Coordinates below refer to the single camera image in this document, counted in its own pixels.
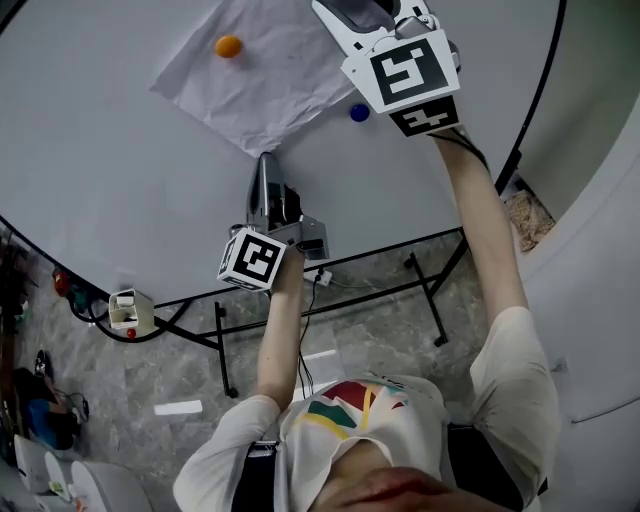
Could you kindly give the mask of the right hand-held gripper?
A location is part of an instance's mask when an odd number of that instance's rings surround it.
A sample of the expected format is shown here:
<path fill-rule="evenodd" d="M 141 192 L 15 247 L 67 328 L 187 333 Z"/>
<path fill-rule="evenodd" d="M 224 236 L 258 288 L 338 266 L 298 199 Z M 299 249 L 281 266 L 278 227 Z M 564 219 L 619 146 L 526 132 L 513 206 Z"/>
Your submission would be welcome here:
<path fill-rule="evenodd" d="M 460 124 L 455 52 L 444 31 L 435 28 L 425 0 L 312 0 L 312 10 L 350 56 L 342 71 L 373 110 L 389 115 L 404 135 L 435 134 Z"/>

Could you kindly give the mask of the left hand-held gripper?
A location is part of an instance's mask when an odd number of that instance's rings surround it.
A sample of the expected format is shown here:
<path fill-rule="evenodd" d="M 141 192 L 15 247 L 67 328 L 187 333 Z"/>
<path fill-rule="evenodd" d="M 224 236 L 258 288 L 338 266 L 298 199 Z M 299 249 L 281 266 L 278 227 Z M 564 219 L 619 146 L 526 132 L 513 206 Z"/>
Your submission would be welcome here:
<path fill-rule="evenodd" d="M 248 291 L 266 291 L 289 248 L 297 248 L 307 260 L 330 256 L 325 225 L 302 212 L 297 192 L 283 187 L 276 158 L 263 152 L 249 186 L 247 220 L 230 228 L 217 279 Z"/>

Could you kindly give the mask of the white paper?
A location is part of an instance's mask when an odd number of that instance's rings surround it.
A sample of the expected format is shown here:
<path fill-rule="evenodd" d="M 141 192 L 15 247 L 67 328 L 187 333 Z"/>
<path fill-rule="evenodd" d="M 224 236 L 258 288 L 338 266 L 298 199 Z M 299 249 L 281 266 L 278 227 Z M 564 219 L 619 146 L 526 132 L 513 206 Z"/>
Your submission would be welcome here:
<path fill-rule="evenodd" d="M 215 53 L 224 35 L 238 56 Z M 353 91 L 343 61 L 311 0 L 221 0 L 151 89 L 257 157 Z"/>

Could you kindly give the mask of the orange round magnet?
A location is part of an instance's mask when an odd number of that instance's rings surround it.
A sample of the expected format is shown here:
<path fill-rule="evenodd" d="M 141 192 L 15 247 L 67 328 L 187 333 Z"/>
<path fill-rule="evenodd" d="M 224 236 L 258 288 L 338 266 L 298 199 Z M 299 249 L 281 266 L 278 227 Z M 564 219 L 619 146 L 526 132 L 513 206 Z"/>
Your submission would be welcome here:
<path fill-rule="evenodd" d="M 225 59 L 238 56 L 243 49 L 242 41 L 235 35 L 224 35 L 219 37 L 214 45 L 215 53 Z"/>

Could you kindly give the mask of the person's right forearm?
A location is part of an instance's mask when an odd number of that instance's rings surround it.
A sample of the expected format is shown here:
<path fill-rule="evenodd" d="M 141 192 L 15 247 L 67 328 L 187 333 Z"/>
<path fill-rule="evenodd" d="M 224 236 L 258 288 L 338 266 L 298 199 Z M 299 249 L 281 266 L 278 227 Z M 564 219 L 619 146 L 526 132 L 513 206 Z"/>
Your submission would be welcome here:
<path fill-rule="evenodd" d="M 489 323 L 511 307 L 527 307 L 512 229 L 487 166 L 454 129 L 435 135 L 476 266 Z"/>

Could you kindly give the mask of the person's left forearm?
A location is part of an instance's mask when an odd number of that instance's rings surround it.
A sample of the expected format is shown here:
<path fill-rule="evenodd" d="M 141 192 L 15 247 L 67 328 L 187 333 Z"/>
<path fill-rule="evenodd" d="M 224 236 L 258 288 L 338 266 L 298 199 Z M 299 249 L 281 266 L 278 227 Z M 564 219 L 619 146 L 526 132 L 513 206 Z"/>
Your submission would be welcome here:
<path fill-rule="evenodd" d="M 304 257 L 286 250 L 271 289 L 269 315 L 260 344 L 256 393 L 284 411 L 292 402 L 300 353 Z"/>

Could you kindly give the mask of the white plastic holder box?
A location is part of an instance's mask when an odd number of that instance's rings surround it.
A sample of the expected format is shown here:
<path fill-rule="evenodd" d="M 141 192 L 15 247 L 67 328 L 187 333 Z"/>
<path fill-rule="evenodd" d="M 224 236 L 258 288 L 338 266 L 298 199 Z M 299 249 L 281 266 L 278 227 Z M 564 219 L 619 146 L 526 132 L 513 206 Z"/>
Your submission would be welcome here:
<path fill-rule="evenodd" d="M 108 312 L 112 329 L 134 329 L 139 336 L 150 334 L 155 329 L 153 302 L 133 288 L 111 294 Z"/>

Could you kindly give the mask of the red and teal power tool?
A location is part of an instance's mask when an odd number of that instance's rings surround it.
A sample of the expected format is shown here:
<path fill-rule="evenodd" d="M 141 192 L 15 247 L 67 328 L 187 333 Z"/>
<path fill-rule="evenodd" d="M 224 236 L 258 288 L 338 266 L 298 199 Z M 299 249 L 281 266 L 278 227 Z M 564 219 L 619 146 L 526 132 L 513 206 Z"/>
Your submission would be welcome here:
<path fill-rule="evenodd" d="M 76 312 L 84 314 L 89 305 L 90 296 L 88 292 L 72 281 L 68 274 L 58 267 L 54 268 L 52 278 L 56 293 L 60 297 L 67 299 Z"/>

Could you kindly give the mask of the beige woven basket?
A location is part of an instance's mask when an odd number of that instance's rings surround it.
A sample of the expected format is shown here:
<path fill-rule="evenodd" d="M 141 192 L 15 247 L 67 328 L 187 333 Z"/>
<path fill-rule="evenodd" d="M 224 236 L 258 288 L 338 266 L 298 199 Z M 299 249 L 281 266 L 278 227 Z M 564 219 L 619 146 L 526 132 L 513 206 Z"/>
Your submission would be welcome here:
<path fill-rule="evenodd" d="M 542 203 L 526 190 L 510 196 L 505 205 L 521 253 L 533 250 L 555 226 L 555 220 Z"/>

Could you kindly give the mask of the person's white printed t-shirt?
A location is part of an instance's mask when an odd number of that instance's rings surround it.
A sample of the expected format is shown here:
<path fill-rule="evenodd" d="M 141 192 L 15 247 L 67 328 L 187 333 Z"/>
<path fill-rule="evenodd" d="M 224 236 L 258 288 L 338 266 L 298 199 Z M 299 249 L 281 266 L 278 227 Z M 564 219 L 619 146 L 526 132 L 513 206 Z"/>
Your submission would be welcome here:
<path fill-rule="evenodd" d="M 551 472 L 561 421 L 528 309 L 511 307 L 496 317 L 470 376 L 471 423 L 530 502 Z M 173 494 L 182 512 L 229 511 L 250 446 L 272 439 L 284 452 L 285 505 L 293 512 L 311 508 L 332 465 L 360 441 L 376 445 L 394 467 L 445 477 L 449 422 L 438 388 L 414 376 L 343 380 L 287 409 L 255 395 L 223 415 L 185 463 Z"/>

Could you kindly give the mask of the dark cluttered workbench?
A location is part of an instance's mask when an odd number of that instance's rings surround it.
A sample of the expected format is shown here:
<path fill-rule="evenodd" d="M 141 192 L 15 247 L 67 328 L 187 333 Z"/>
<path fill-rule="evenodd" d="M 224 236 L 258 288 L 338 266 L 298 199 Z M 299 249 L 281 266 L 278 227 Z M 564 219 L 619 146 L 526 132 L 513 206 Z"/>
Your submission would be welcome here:
<path fill-rule="evenodd" d="M 11 433 L 24 433 L 13 372 L 17 361 L 18 317 L 34 282 L 28 274 L 28 252 L 8 227 L 0 226 L 0 419 Z"/>

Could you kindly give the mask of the blue and black bag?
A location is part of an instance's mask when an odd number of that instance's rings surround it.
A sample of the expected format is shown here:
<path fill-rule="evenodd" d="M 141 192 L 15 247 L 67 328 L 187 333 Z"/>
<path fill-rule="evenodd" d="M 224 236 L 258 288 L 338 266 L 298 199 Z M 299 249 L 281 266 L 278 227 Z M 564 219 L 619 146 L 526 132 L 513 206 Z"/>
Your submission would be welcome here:
<path fill-rule="evenodd" d="M 71 409 L 56 395 L 52 379 L 26 368 L 13 371 L 13 384 L 28 429 L 54 450 L 69 450 L 79 433 Z"/>

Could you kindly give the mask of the white rounded cabinet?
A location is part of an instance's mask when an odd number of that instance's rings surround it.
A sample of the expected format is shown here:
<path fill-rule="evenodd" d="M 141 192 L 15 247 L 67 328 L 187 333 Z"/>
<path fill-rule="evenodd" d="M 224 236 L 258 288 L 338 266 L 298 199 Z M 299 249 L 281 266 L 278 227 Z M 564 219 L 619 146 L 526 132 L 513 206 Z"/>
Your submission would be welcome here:
<path fill-rule="evenodd" d="M 76 512 L 153 512 L 129 469 L 103 462 L 74 461 L 69 492 Z"/>
<path fill-rule="evenodd" d="M 44 462 L 49 475 L 48 485 L 50 491 L 64 501 L 71 502 L 72 495 L 69 491 L 69 485 L 72 483 L 72 462 L 60 459 L 52 452 L 45 453 Z"/>
<path fill-rule="evenodd" d="M 50 490 L 45 464 L 48 450 L 18 434 L 14 435 L 14 448 L 18 472 L 26 489 L 34 494 L 47 493 Z"/>

